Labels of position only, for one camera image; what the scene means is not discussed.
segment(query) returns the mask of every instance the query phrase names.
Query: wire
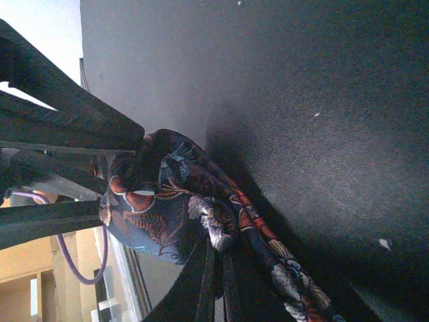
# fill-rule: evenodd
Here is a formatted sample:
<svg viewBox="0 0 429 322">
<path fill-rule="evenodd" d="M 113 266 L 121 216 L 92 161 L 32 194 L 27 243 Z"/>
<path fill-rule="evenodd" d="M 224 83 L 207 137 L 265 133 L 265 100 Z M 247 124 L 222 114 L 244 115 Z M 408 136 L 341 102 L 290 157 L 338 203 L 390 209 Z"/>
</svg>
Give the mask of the wire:
<svg viewBox="0 0 429 322">
<path fill-rule="evenodd" d="M 21 197 L 34 198 L 34 199 L 41 201 L 44 204 L 50 204 L 51 203 L 48 198 L 46 198 L 45 196 L 39 195 L 38 193 L 27 193 L 24 191 L 13 191 L 12 194 L 17 195 L 17 196 L 21 196 Z M 93 285 L 93 284 L 97 283 L 98 281 L 100 281 L 100 279 L 103 277 L 103 274 L 104 274 L 105 269 L 106 269 L 107 254 L 109 252 L 109 250 L 108 250 L 109 247 L 108 247 L 108 243 L 107 243 L 106 227 L 105 226 L 102 226 L 102 227 L 103 227 L 103 243 L 104 243 L 103 261 L 101 262 L 101 268 L 100 268 L 98 274 L 92 280 L 85 278 L 78 271 L 76 265 L 74 265 L 74 262 L 72 260 L 72 257 L 70 256 L 70 253 L 68 252 L 66 242 L 64 241 L 64 237 L 62 237 L 62 234 L 59 233 L 56 236 L 56 239 L 58 240 L 58 245 L 60 246 L 62 255 L 64 256 L 64 259 L 66 260 L 66 262 L 68 264 L 68 267 L 70 267 L 73 275 L 75 275 L 75 277 L 79 280 L 79 282 L 81 282 L 82 284 L 85 284 L 85 285 Z"/>
</svg>

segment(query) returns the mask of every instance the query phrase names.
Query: white spot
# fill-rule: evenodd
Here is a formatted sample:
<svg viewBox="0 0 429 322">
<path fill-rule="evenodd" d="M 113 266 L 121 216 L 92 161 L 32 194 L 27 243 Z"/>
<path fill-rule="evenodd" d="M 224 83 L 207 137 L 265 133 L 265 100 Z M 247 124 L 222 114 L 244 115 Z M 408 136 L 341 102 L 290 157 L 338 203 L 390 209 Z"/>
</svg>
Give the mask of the white spot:
<svg viewBox="0 0 429 322">
<path fill-rule="evenodd" d="M 387 239 L 379 239 L 378 242 L 379 242 L 381 247 L 384 247 L 384 248 L 388 249 L 389 251 L 391 251 L 390 243 Z"/>
<path fill-rule="evenodd" d="M 155 191 L 138 190 L 138 191 L 133 191 L 133 193 L 141 196 L 153 196 L 155 194 Z"/>
</svg>

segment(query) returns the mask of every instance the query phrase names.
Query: floral pattern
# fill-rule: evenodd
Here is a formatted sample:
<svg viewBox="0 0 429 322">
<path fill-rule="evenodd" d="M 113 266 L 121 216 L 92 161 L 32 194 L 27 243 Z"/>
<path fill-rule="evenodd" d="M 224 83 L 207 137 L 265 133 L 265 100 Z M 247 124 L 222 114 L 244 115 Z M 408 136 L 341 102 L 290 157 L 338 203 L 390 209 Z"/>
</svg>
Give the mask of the floral pattern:
<svg viewBox="0 0 429 322">
<path fill-rule="evenodd" d="M 158 173 L 148 170 L 156 166 Z M 207 231 L 218 252 L 241 235 L 295 320 L 345 321 L 235 182 L 187 137 L 166 129 L 149 134 L 139 153 L 117 156 L 109 170 L 100 218 L 126 246 L 183 264 Z M 152 195 L 132 192 L 151 182 Z"/>
</svg>

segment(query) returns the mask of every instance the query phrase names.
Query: patterned scarf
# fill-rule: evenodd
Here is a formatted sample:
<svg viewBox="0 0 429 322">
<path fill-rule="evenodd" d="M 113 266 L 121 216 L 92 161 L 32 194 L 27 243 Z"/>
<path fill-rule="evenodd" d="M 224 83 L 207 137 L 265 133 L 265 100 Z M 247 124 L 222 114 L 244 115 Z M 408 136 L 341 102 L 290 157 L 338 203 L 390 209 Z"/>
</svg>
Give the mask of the patterned scarf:
<svg viewBox="0 0 429 322">
<path fill-rule="evenodd" d="M 207 231 L 223 252 L 240 234 L 297 321 L 345 321 L 240 188 L 192 140 L 166 129 L 109 164 L 100 218 L 124 245 L 184 264 Z"/>
</svg>

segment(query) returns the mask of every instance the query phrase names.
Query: dark gray wall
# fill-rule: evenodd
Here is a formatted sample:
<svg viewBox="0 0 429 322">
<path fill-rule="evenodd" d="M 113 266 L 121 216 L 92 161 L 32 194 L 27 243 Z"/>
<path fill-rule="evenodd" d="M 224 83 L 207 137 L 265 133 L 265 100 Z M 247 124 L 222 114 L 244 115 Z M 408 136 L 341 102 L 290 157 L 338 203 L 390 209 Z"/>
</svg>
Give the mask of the dark gray wall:
<svg viewBox="0 0 429 322">
<path fill-rule="evenodd" d="M 402 3 L 82 0 L 86 75 L 205 147 L 331 277 L 414 314 L 385 321 L 423 321 L 429 7 Z"/>
</svg>

